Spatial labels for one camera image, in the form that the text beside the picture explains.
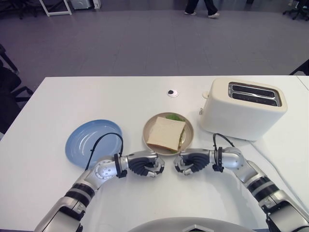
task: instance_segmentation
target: beige plate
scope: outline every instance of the beige plate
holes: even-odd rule
[[[166,117],[167,115],[171,115],[171,114],[175,114],[178,117],[180,117],[181,119],[185,120],[185,126],[184,126],[184,133],[183,133],[183,139],[182,139],[182,146],[180,147],[178,152],[173,152],[170,151],[168,149],[162,148],[162,147],[157,147],[154,145],[149,145],[146,143],[146,141],[149,138],[149,134],[150,131],[152,130],[156,118],[157,117]],[[148,122],[145,124],[144,129],[143,129],[143,141],[145,142],[146,146],[150,149],[155,151],[157,154],[159,155],[163,155],[163,156],[172,156],[172,155],[177,155],[179,154],[181,151],[184,151],[187,149],[187,147],[191,144],[192,140],[193,140],[193,127],[190,123],[190,121],[188,119],[186,119],[184,116],[177,114],[177,113],[171,113],[171,112],[167,112],[167,113],[160,113],[157,114],[155,116],[153,116],[152,118],[150,118],[148,120]]]

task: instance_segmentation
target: chair wheel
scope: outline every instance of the chair wheel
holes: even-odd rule
[[[32,95],[33,94],[33,91],[31,89],[27,89],[27,93]]]

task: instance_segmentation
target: person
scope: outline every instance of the person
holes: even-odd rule
[[[194,11],[197,7],[197,3],[199,0],[188,0],[187,7],[184,11],[186,15],[196,15],[197,13]],[[206,8],[208,10],[208,18],[217,18],[219,17],[218,9],[213,4],[212,0],[204,0]]]

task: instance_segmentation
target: white bread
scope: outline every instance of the white bread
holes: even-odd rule
[[[178,151],[179,140],[184,126],[185,122],[157,117],[150,131],[147,144]]]

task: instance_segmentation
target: shoe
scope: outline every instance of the shoe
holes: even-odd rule
[[[220,16],[219,13],[215,13],[215,14],[209,15],[208,18],[218,18],[219,16]]]
[[[193,13],[187,13],[186,11],[184,12],[185,15],[196,15],[197,13],[194,11]]]

